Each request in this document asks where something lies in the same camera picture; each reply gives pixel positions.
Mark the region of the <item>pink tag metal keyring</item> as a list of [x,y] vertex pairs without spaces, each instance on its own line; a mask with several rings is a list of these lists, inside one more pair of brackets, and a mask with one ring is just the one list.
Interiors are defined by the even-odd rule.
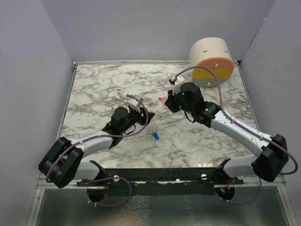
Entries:
[[165,109],[168,109],[168,107],[166,106],[165,102],[167,101],[167,97],[159,97],[156,102],[158,103],[161,103],[162,106],[165,108]]

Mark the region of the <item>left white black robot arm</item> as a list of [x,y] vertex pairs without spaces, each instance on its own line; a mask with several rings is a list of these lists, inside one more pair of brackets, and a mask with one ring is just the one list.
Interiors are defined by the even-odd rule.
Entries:
[[155,116],[146,113],[144,108],[134,110],[131,107],[118,107],[111,116],[111,121],[98,133],[82,140],[58,138],[38,165],[38,170],[54,183],[63,188],[73,180],[88,180],[98,186],[103,182],[103,168],[97,163],[82,162],[82,159],[101,150],[108,150],[118,145],[124,137],[135,135],[126,133],[136,124],[145,128]]

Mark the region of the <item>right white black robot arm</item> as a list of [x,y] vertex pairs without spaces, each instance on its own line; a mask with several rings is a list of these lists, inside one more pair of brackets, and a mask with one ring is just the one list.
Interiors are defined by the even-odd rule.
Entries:
[[226,134],[253,154],[251,157],[224,160],[216,172],[216,179],[221,184],[227,184],[238,176],[251,175],[273,182],[289,160],[283,136],[277,134],[272,137],[232,116],[226,117],[219,105],[204,100],[200,88],[193,82],[183,83],[177,92],[170,89],[165,105],[173,113],[182,110],[192,116],[193,122]]

